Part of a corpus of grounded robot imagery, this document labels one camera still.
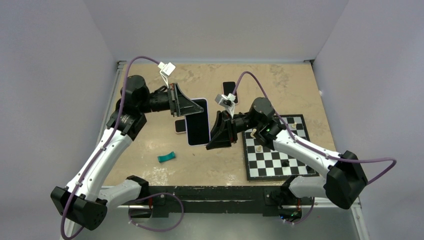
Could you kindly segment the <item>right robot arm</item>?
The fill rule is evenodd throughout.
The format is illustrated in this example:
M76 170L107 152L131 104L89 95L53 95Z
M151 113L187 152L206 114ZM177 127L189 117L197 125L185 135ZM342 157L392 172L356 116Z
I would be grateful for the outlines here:
M263 148L286 154L304 163L318 176L291 176L281 186L280 196L288 204L299 198L327 198L341 209L349 209L368 184L357 156L346 151L324 149L291 132L278 118L271 102L257 97L248 112L235 114L233 94L216 96L224 111L218 111L207 150L229 148L238 133L252 130L252 136Z

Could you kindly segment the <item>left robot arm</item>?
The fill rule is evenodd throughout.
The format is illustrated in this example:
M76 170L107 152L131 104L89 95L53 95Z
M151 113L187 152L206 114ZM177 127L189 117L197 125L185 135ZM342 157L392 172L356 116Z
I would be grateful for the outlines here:
M66 235L66 221L82 229L95 230L109 210L134 201L142 205L152 199L149 182L131 175L107 190L102 185L121 154L134 142L147 123L146 114L170 111L174 117L203 113L206 108L185 96L177 83L150 92L140 75L126 77L96 149L65 187L56 186L50 197L61 215L61 234Z

